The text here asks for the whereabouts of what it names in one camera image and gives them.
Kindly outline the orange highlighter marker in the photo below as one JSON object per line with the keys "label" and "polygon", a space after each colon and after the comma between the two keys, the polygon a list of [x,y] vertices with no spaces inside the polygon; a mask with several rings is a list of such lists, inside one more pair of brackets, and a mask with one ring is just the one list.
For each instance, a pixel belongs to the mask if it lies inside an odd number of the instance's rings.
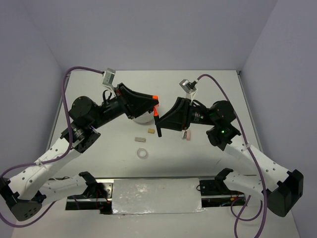
{"label": "orange highlighter marker", "polygon": [[156,107],[154,107],[154,120],[155,120],[155,126],[157,129],[158,137],[162,137],[161,127],[159,126],[159,114]]}

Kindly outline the tan eraser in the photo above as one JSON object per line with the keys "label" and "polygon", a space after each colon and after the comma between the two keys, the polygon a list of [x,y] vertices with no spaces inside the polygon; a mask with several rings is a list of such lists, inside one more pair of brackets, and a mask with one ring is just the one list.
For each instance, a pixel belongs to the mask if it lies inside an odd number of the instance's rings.
{"label": "tan eraser", "polygon": [[154,134],[154,133],[155,133],[155,130],[152,129],[152,128],[149,128],[149,129],[148,129],[148,133]]}

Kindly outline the grey eraser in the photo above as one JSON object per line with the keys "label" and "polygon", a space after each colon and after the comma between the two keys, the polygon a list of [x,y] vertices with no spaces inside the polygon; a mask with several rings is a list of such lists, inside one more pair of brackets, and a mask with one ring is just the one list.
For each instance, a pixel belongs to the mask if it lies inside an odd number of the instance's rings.
{"label": "grey eraser", "polygon": [[135,137],[135,141],[136,141],[136,142],[143,142],[143,143],[145,143],[145,142],[146,142],[146,138],[143,138],[143,137]]}

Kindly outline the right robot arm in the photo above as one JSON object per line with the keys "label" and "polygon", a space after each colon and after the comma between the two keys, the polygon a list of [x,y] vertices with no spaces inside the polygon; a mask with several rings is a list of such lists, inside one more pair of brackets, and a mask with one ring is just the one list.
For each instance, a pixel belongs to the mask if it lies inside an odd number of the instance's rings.
{"label": "right robot arm", "polygon": [[210,144],[234,157],[250,176],[225,168],[215,176],[215,188],[221,194],[230,190],[242,192],[266,203],[279,217],[285,217],[303,195],[304,176],[280,166],[244,138],[232,122],[237,119],[229,101],[215,102],[207,108],[197,100],[178,97],[162,117],[154,112],[158,136],[161,129],[187,130],[190,124],[210,125],[206,131]]}

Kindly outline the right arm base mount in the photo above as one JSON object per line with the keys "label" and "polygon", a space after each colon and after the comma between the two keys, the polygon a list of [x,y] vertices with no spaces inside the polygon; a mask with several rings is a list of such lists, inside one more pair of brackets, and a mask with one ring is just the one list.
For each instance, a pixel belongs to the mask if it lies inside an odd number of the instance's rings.
{"label": "right arm base mount", "polygon": [[203,208],[209,207],[229,207],[236,201],[234,206],[243,206],[246,198],[240,191],[229,189],[224,181],[233,172],[232,169],[225,168],[212,179],[199,180],[196,190],[200,192]]}

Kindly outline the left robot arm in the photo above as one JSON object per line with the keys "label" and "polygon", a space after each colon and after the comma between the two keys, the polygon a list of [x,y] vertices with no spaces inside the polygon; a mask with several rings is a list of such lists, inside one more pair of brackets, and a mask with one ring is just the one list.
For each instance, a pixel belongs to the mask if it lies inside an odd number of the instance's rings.
{"label": "left robot arm", "polygon": [[89,172],[58,180],[53,177],[98,140],[97,128],[122,114],[134,119],[150,113],[158,104],[157,96],[134,92],[122,83],[101,105],[87,96],[78,97],[66,113],[72,123],[56,142],[35,162],[25,165],[19,174],[0,178],[0,194],[13,216],[20,222],[27,221],[46,204],[73,195],[105,197],[105,187]]}

